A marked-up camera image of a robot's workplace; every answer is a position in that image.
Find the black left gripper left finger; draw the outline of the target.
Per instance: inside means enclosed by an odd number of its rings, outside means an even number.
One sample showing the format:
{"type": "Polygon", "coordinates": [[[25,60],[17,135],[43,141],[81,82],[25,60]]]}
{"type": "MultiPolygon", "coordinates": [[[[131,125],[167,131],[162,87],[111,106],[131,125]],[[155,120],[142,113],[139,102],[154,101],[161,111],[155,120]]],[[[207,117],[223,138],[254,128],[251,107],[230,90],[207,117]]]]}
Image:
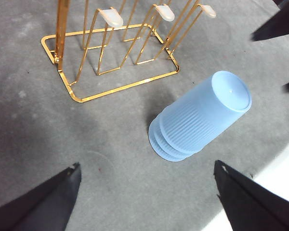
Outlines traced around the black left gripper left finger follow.
{"type": "Polygon", "coordinates": [[[76,162],[0,207],[0,231],[64,231],[81,183],[76,162]]]}

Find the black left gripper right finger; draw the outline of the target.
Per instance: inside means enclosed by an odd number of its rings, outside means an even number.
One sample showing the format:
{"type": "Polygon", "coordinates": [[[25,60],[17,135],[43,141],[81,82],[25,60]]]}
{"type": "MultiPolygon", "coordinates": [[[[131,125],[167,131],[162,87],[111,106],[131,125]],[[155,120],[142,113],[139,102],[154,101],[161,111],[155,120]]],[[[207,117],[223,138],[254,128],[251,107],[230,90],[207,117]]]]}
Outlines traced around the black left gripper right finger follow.
{"type": "Polygon", "coordinates": [[[218,197],[234,231],[289,231],[289,201],[221,160],[214,162],[218,197]]]}

